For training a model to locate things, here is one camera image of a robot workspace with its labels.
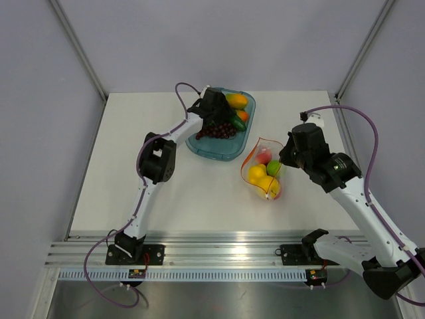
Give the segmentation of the green cucumber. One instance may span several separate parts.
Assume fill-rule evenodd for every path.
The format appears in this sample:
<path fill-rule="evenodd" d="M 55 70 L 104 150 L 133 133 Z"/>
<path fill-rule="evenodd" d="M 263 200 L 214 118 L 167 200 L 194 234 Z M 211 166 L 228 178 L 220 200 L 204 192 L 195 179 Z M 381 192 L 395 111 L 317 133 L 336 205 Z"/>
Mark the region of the green cucumber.
<path fill-rule="evenodd" d="M 246 130 L 245 122 L 238 115 L 231 117 L 228 121 L 239 132 L 244 132 Z"/>

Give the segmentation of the green guava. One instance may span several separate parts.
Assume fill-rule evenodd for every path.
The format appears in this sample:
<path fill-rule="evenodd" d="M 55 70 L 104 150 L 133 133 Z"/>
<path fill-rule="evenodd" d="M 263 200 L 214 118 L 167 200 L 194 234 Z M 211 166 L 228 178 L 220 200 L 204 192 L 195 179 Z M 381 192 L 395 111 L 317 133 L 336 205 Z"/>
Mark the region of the green guava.
<path fill-rule="evenodd" d="M 269 176 L 278 178 L 281 173 L 281 163 L 278 160 L 271 160 L 266 166 L 266 172 Z"/>

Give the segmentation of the clear zip top bag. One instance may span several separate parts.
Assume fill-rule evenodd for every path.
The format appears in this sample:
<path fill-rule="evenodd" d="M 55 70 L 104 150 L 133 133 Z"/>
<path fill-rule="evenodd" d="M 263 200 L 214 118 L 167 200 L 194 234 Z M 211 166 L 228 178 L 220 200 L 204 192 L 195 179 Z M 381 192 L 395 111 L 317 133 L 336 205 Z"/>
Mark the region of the clear zip top bag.
<path fill-rule="evenodd" d="M 286 166 L 280 162 L 284 145 L 275 140 L 258 138 L 255 146 L 243 161 L 240 176 L 260 199 L 275 201 L 284 190 Z"/>

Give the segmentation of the red apple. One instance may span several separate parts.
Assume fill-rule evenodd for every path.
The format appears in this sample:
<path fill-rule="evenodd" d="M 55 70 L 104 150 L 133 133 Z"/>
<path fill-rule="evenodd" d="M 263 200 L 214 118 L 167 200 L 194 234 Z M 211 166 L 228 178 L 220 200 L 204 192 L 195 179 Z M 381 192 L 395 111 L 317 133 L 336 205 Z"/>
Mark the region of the red apple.
<path fill-rule="evenodd" d="M 277 199 L 279 199 L 280 197 L 281 197 L 281 195 L 282 195 L 282 190 L 280 190 L 275 196 L 274 196 L 274 198 L 273 198 L 273 200 L 277 200 Z"/>

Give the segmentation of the yellow lemon front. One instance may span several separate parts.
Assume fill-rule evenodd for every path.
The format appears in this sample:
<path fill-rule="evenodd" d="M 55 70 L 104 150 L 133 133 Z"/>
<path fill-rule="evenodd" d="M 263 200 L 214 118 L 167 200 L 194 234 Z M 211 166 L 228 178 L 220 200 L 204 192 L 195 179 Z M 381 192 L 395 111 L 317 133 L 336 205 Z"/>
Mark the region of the yellow lemon front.
<path fill-rule="evenodd" d="M 272 176 L 265 175 L 256 181 L 256 192 L 263 199 L 275 199 L 280 191 L 280 182 Z"/>

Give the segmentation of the yellow lemon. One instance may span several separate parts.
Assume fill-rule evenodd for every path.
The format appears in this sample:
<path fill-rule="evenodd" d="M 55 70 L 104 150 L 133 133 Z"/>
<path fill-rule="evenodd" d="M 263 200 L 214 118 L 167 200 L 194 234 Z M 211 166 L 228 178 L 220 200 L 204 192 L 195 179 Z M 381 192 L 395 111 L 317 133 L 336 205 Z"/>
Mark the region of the yellow lemon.
<path fill-rule="evenodd" d="M 257 181 L 267 176 L 266 166 L 263 164 L 253 165 L 248 170 L 248 182 L 251 184 L 257 183 Z"/>
<path fill-rule="evenodd" d="M 265 175 L 256 181 L 256 192 L 263 199 L 275 199 L 280 191 L 280 182 L 272 176 Z"/>

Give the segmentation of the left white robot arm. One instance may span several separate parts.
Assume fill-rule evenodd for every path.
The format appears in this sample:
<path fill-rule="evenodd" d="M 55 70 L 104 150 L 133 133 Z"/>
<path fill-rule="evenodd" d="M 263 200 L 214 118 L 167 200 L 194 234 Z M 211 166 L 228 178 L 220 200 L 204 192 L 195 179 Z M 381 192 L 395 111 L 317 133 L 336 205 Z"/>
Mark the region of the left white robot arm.
<path fill-rule="evenodd" d="M 141 262 L 145 256 L 143 244 L 151 207 L 165 182 L 175 171 L 177 148 L 207 124 L 218 124 L 235 115 L 225 95 L 218 88 L 207 86 L 199 99 L 185 109 L 184 119 L 174 128 L 156 134 L 150 132 L 137 155 L 136 173 L 139 189 L 133 213 L 122 230 L 114 235 L 114 248 L 130 265 Z"/>

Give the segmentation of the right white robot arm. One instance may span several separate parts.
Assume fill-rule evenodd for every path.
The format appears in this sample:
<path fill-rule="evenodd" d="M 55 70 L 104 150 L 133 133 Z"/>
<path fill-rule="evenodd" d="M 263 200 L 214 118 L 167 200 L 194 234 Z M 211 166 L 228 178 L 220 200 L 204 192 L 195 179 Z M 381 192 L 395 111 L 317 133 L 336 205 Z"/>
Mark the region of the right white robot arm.
<path fill-rule="evenodd" d="M 313 123 L 295 126 L 280 151 L 280 162 L 300 168 L 330 195 L 354 221 L 370 244 L 369 250 L 317 229 L 301 240 L 308 263 L 335 262 L 363 277 L 369 289 L 388 300 L 418 278 L 424 270 L 424 249 L 407 237 L 394 238 L 399 228 L 386 213 L 375 213 L 372 195 L 355 162 L 344 153 L 332 153 L 322 129 Z"/>

